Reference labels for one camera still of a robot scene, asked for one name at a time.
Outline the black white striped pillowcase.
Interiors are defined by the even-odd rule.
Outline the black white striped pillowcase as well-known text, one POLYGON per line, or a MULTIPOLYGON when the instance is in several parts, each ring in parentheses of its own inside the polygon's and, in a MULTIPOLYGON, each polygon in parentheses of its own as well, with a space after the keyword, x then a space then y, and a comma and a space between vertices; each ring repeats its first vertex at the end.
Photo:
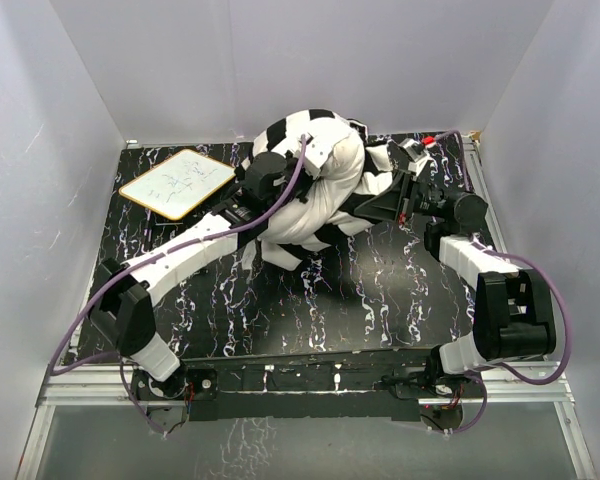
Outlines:
POLYGON ((319 163, 317 176, 301 175, 298 191, 258 236, 262 260, 286 270, 371 228, 375 222, 356 217, 354 210, 394 180, 388 143, 369 142, 364 124, 330 110, 302 110, 275 122, 256 137, 251 155, 274 152, 296 158, 302 139, 307 157, 319 163))

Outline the white pillow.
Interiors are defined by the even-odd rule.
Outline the white pillow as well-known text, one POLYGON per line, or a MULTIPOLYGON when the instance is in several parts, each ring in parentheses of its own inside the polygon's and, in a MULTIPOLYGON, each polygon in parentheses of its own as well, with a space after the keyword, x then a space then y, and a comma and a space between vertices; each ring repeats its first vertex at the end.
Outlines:
POLYGON ((354 128, 338 127, 333 133, 311 132, 330 139, 333 150, 301 199, 280 208, 259 235, 263 244, 297 245, 319 251, 336 242, 338 234, 354 236, 375 224, 353 214, 355 207, 387 189, 394 180, 386 141, 366 147, 354 128))

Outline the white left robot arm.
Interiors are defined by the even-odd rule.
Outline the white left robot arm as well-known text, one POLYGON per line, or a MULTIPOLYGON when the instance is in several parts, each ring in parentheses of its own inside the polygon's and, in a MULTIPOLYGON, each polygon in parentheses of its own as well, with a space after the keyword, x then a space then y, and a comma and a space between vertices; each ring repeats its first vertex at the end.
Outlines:
POLYGON ((102 262, 102 281, 85 307, 85 318, 122 359, 135 362, 162 397, 186 387, 186 368, 157 332, 155 306, 181 282, 231 255, 262 234, 271 217, 295 196, 305 149, 253 158, 232 195, 194 226, 162 246, 123 263, 102 262))

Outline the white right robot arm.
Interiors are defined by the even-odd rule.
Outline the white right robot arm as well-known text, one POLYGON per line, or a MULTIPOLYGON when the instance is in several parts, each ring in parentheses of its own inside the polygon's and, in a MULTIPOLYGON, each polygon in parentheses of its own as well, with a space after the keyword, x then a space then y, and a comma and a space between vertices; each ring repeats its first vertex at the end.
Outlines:
POLYGON ((397 223, 414 214, 429 216, 426 251, 475 292, 471 332, 434 348, 427 359, 422 377, 440 397, 458 389, 465 373, 556 348, 547 281, 537 270, 520 268, 474 242, 487 211, 487 202, 475 193, 448 192, 407 173, 354 209, 359 218, 397 223))

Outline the yellow framed whiteboard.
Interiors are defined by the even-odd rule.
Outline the yellow framed whiteboard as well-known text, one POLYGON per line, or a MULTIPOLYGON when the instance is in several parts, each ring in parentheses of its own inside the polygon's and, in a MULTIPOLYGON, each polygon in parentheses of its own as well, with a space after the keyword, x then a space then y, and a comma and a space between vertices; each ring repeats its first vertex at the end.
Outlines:
POLYGON ((119 189, 128 200, 168 220, 181 220, 234 179, 234 169, 184 149, 119 189))

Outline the aluminium table frame rail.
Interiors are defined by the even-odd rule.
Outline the aluminium table frame rail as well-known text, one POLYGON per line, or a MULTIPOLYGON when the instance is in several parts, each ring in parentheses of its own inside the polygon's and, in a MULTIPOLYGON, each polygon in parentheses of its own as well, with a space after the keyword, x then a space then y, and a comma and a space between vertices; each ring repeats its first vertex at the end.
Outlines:
MULTIPOLYGON (((43 382, 33 424, 21 456, 16 477, 34 479, 40 467, 42 454, 49 437, 55 408, 61 405, 129 406, 131 404, 124 384, 133 379, 134 368, 113 364, 84 364, 68 373, 53 376, 43 382)), ((336 394, 358 393, 358 387, 346 387, 350 376, 344 366, 336 364, 325 374, 311 370, 309 374, 291 373, 288 382, 278 389, 274 384, 282 377, 280 369, 266 364, 256 369, 258 393, 282 394, 336 394)), ((597 474, 575 413, 575 401, 567 379, 533 386, 512 373, 495 368, 481 373, 487 399, 495 403, 552 403, 556 409, 562 435, 569 450, 572 464, 579 479, 595 479, 597 474)))

